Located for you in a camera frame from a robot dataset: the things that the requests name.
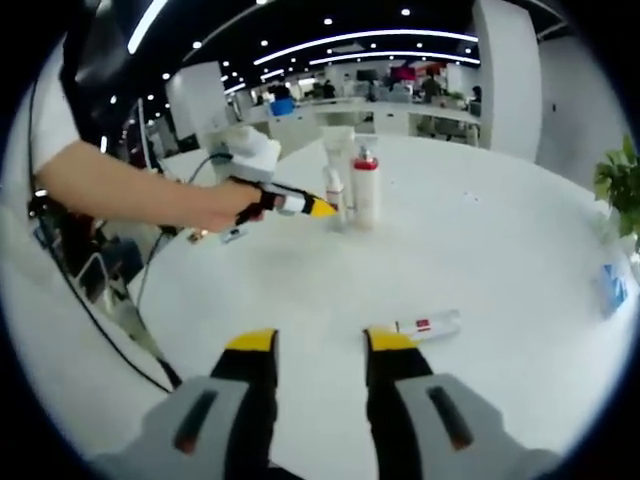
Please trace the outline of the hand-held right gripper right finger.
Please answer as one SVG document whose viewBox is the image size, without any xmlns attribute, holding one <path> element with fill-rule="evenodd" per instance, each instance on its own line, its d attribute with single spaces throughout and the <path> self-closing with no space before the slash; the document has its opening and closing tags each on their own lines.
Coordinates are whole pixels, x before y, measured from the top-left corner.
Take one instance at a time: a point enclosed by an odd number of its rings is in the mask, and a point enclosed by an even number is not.
<svg viewBox="0 0 640 480">
<path fill-rule="evenodd" d="M 436 374 L 408 336 L 363 332 L 366 413 L 382 479 L 550 479 L 552 451 L 507 433 L 502 413 L 450 374 Z"/>
</svg>

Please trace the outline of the person's left hand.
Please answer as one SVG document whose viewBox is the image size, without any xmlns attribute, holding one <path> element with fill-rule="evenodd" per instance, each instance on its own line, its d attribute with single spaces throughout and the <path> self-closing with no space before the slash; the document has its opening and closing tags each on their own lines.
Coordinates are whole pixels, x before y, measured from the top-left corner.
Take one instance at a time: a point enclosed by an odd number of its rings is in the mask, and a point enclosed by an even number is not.
<svg viewBox="0 0 640 480">
<path fill-rule="evenodd" d="M 198 227 L 216 233 L 234 227 L 240 214 L 261 199 L 261 191 L 256 187 L 233 181 L 208 188 L 203 195 Z"/>
</svg>

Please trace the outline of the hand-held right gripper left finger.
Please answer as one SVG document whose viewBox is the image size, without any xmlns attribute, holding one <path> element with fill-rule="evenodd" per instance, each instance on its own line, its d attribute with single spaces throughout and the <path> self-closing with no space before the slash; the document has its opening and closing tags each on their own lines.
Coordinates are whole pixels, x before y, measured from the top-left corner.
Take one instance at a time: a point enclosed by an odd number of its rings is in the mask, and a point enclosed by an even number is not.
<svg viewBox="0 0 640 480">
<path fill-rule="evenodd" d="M 185 381 L 123 449 L 95 457 L 101 479 L 262 479 L 277 418 L 278 332 L 244 333 L 206 377 Z"/>
</svg>

